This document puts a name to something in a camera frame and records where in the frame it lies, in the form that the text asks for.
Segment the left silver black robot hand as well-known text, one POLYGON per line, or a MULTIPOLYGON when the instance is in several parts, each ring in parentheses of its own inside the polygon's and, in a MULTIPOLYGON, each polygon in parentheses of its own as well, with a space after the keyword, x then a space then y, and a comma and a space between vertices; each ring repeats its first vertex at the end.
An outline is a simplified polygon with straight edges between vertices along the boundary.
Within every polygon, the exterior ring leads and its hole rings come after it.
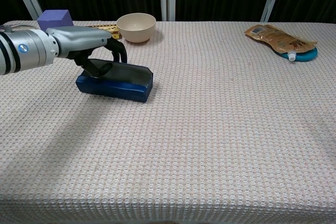
POLYGON ((85 26, 67 26, 48 28, 46 33, 57 41, 59 58, 74 60, 93 77, 104 76, 112 67, 112 63, 96 66, 89 56, 100 47, 111 51, 114 62, 127 63, 128 56, 124 44, 114 39, 110 32, 85 26))

